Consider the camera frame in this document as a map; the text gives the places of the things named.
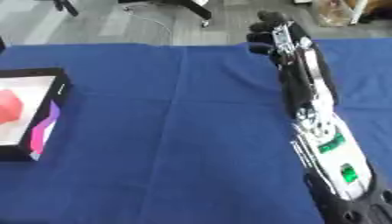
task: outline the office chair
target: office chair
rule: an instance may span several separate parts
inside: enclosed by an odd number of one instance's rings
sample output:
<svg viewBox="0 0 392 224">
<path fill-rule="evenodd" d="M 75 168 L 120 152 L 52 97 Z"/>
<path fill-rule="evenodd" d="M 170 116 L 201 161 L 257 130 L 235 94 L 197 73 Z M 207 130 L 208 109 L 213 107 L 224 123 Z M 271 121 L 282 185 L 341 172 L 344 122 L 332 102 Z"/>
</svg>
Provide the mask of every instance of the office chair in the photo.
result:
<svg viewBox="0 0 392 224">
<path fill-rule="evenodd" d="M 140 2 L 153 2 L 158 4 L 174 4 L 181 5 L 186 7 L 188 10 L 192 11 L 196 15 L 200 16 L 203 20 L 201 20 L 201 27 L 209 26 L 212 13 L 201 5 L 195 3 L 193 0 L 118 0 L 119 4 L 131 4 L 131 3 L 140 3 Z M 125 7 L 126 11 L 132 9 L 132 6 Z"/>
</svg>

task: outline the green light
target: green light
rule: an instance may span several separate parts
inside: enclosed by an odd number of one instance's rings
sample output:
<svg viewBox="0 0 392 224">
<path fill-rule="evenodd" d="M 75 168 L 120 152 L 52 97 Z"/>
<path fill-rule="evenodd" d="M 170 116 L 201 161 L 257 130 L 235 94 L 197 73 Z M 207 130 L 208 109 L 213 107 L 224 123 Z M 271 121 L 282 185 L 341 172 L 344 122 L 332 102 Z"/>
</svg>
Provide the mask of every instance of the green light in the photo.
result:
<svg viewBox="0 0 392 224">
<path fill-rule="evenodd" d="M 344 164 L 341 166 L 341 175 L 347 183 L 351 183 L 358 178 L 354 168 L 350 164 Z"/>
<path fill-rule="evenodd" d="M 343 144 L 345 141 L 346 139 L 339 132 L 337 132 L 331 142 L 320 145 L 318 147 L 318 150 L 320 151 L 320 153 L 325 153 L 327 151 L 338 148 L 338 146 Z"/>
<path fill-rule="evenodd" d="M 324 153 L 324 152 L 329 151 L 331 149 L 331 147 L 329 147 L 328 145 L 322 145 L 318 148 L 320 149 L 321 153 Z"/>
</svg>

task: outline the plastic bag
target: plastic bag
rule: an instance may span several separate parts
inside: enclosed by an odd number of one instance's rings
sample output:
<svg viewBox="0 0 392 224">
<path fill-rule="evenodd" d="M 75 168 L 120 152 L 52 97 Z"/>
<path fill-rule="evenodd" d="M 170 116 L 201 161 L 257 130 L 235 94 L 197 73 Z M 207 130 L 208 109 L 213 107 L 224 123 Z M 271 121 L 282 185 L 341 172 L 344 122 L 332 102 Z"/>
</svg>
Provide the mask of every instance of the plastic bag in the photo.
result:
<svg viewBox="0 0 392 224">
<path fill-rule="evenodd" d="M 321 26 L 346 26 L 352 16 L 351 9 L 342 0 L 316 0 L 313 11 Z"/>
</svg>

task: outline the purple graphic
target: purple graphic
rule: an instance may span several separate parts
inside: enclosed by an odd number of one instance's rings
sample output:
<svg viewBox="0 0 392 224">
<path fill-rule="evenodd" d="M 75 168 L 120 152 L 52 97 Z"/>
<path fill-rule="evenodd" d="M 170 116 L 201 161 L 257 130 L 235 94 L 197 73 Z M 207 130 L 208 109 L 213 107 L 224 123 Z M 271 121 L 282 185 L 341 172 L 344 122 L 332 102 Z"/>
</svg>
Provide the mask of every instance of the purple graphic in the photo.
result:
<svg viewBox="0 0 392 224">
<path fill-rule="evenodd" d="M 44 137 L 46 129 L 53 123 L 57 121 L 57 118 L 60 116 L 59 107 L 51 101 L 51 107 L 49 111 L 49 116 L 40 122 L 37 126 L 32 129 L 31 132 L 31 142 L 30 146 L 33 151 L 37 154 L 41 154 L 44 150 Z"/>
</svg>

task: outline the chair wheel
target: chair wheel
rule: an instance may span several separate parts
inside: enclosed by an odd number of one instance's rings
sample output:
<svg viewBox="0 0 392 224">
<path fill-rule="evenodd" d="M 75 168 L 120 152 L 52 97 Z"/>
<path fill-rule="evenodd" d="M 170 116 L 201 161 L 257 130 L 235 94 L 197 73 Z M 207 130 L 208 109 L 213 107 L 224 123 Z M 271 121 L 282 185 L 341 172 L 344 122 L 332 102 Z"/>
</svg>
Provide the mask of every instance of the chair wheel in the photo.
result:
<svg viewBox="0 0 392 224">
<path fill-rule="evenodd" d="M 210 21 L 209 20 L 203 20 L 201 21 L 201 28 L 206 28 L 210 25 Z"/>
<path fill-rule="evenodd" d="M 122 7 L 122 9 L 124 11 L 132 11 L 132 7 L 131 6 L 124 6 L 124 7 Z"/>
</svg>

